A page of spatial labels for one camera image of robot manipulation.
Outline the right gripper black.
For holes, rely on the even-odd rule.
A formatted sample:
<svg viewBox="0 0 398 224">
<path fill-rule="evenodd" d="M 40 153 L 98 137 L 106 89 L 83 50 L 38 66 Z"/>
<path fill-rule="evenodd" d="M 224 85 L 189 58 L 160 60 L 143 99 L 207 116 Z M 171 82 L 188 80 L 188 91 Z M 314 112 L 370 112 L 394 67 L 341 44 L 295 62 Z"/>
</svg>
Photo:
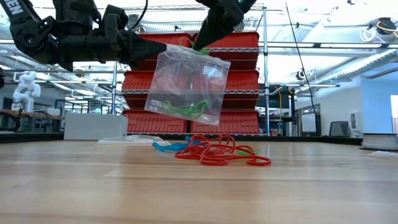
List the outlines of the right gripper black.
<svg viewBox="0 0 398 224">
<path fill-rule="evenodd" d="M 256 0 L 198 0 L 205 5 L 209 11 L 203 21 L 201 29 L 193 45 L 194 50 L 201 50 L 204 47 L 221 40 L 233 32 L 244 18 Z"/>
</svg>

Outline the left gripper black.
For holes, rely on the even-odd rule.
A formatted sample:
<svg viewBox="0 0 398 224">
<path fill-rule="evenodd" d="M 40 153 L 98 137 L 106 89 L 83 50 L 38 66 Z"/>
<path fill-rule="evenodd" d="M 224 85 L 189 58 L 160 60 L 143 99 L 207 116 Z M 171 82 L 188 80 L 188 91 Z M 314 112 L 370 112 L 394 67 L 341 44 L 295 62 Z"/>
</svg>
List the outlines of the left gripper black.
<svg viewBox="0 0 398 224">
<path fill-rule="evenodd" d="M 139 37 L 128 30 L 118 31 L 116 42 L 106 38 L 104 30 L 95 29 L 88 35 L 68 35 L 60 40 L 60 66 L 68 71 L 73 70 L 74 62 L 117 61 L 137 67 L 137 61 L 145 60 L 167 50 L 167 45 Z M 132 59 L 129 47 L 132 36 Z"/>
</svg>

